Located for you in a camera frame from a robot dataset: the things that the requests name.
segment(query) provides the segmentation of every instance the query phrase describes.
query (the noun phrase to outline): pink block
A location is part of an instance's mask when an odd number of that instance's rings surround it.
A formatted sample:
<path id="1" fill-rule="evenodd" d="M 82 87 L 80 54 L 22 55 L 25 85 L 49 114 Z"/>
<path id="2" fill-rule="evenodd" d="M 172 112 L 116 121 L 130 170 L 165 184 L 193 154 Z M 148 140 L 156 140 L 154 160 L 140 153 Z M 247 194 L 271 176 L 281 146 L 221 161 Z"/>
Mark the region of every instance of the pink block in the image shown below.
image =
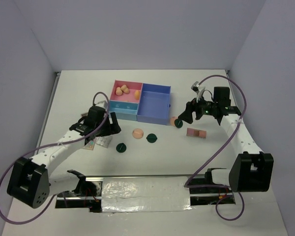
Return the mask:
<path id="1" fill-rule="evenodd" d="M 128 89 L 130 90 L 129 94 L 123 93 L 121 96 L 116 95 L 116 88 L 121 87 L 123 85 L 127 85 Z M 115 80 L 113 91 L 110 96 L 110 100 L 112 101 L 120 101 L 120 102 L 133 102 L 133 103 L 139 103 L 140 100 L 135 99 L 134 93 L 135 91 L 139 90 L 140 93 L 142 92 L 142 83 L 138 82 L 130 82 L 130 81 L 121 81 L 121 80 Z"/>
<path id="2" fill-rule="evenodd" d="M 191 137 L 199 137 L 205 139 L 207 137 L 207 132 L 204 130 L 200 129 L 192 129 L 192 128 L 187 128 L 187 136 Z"/>

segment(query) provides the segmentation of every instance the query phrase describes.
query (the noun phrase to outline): white tabletop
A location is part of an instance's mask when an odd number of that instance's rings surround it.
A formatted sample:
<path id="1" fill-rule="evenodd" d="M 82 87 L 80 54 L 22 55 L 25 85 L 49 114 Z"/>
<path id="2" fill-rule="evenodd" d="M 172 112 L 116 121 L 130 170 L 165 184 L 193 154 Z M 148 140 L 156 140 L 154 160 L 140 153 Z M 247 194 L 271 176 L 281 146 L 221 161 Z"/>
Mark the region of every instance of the white tabletop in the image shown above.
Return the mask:
<path id="1" fill-rule="evenodd" d="M 93 95 L 103 91 L 108 96 L 114 80 L 136 81 L 172 86 L 170 116 L 178 116 L 187 101 L 195 97 L 190 89 L 195 81 L 208 75 L 226 76 L 224 70 L 97 70 L 63 71 L 51 105 L 41 144 L 57 141 L 88 111 Z M 227 80 L 212 78 L 204 82 L 213 91 L 215 86 L 229 87 Z M 114 135 L 108 149 L 95 146 L 94 150 L 81 149 L 63 162 L 55 173 L 74 169 L 86 176 L 118 175 L 176 175 L 191 174 L 226 141 L 224 130 L 212 117 L 204 116 L 192 125 L 184 123 L 181 129 L 170 125 L 156 125 L 118 120 L 122 132 Z M 206 130 L 207 138 L 186 137 L 187 127 Z M 144 131 L 145 137 L 154 133 L 154 144 L 145 138 L 136 140 L 134 128 Z M 125 143 L 125 153 L 118 153 L 116 145 Z M 236 156 L 231 146 L 225 148 L 208 166 L 231 168 Z M 55 209 L 54 203 L 45 214 L 24 226 L 6 224 L 3 235 L 263 235 L 286 236 L 283 220 L 272 189 L 266 193 L 244 194 L 246 209 L 235 222 L 221 220 L 214 206 L 197 206 L 184 212 L 153 213 L 88 213 L 87 209 Z M 240 204 L 222 205 L 225 216 L 235 215 Z M 9 218 L 29 219 L 39 212 L 13 200 Z"/>

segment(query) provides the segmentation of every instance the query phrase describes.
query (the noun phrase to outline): blue tray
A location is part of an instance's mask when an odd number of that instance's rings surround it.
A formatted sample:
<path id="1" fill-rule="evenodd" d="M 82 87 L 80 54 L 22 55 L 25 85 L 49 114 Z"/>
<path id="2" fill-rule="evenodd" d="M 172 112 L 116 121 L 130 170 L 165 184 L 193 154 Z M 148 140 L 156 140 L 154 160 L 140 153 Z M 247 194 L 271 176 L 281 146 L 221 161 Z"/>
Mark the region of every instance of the blue tray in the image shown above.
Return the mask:
<path id="1" fill-rule="evenodd" d="M 143 84 L 137 121 L 168 124 L 170 93 L 170 86 Z"/>
<path id="2" fill-rule="evenodd" d="M 138 103 L 110 101 L 110 112 L 115 112 L 117 119 L 137 120 Z"/>

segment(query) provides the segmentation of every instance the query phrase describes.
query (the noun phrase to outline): white wall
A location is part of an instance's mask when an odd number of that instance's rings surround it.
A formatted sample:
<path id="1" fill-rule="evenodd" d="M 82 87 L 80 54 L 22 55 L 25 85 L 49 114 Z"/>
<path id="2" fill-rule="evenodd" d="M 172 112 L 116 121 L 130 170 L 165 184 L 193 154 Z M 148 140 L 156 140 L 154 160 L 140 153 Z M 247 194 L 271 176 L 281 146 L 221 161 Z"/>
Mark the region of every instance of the white wall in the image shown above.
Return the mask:
<path id="1" fill-rule="evenodd" d="M 274 157 L 272 186 L 295 236 L 295 0 L 265 2 L 230 76 L 247 96 L 249 130 Z"/>
<path id="2" fill-rule="evenodd" d="M 54 81 L 53 69 L 12 0 L 0 0 L 0 175 L 36 146 Z M 2 188 L 0 205 L 11 198 Z M 3 220 L 0 218 L 0 235 Z"/>
<path id="3" fill-rule="evenodd" d="M 230 68 L 265 0 L 15 0 L 54 68 Z"/>

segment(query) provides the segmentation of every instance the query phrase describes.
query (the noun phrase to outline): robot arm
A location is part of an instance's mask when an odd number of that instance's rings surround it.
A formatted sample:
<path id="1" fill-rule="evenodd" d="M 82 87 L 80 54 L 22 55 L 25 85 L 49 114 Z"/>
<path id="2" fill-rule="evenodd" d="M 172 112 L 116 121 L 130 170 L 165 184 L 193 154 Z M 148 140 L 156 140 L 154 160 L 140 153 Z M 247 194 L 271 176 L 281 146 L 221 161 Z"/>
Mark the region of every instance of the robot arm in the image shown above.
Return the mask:
<path id="1" fill-rule="evenodd" d="M 240 122 L 239 129 L 231 140 L 237 155 L 232 169 L 208 169 L 208 181 L 212 184 L 230 186 L 233 192 L 267 191 L 271 180 L 273 157 L 271 154 L 263 153 L 258 147 L 240 119 L 241 112 L 238 107 L 231 106 L 230 89 L 215 87 L 212 101 L 205 101 L 205 87 L 199 87 L 199 82 L 195 82 L 191 89 L 197 93 L 197 97 L 187 102 L 185 111 L 178 116 L 179 119 L 191 124 L 193 112 L 196 113 L 196 120 L 203 115 L 213 116 L 229 137 Z"/>
<path id="2" fill-rule="evenodd" d="M 107 111 L 107 102 L 93 105 L 86 117 L 79 119 L 58 140 L 58 145 L 47 148 L 30 159 L 19 158 L 10 177 L 7 193 L 32 208 L 38 208 L 49 195 L 74 190 L 79 193 L 86 183 L 86 177 L 75 171 L 68 170 L 61 175 L 52 175 L 53 171 L 71 154 L 84 147 L 95 137 L 117 134 L 121 131 L 115 113 L 111 113 L 112 123 L 107 118 L 101 128 Z"/>

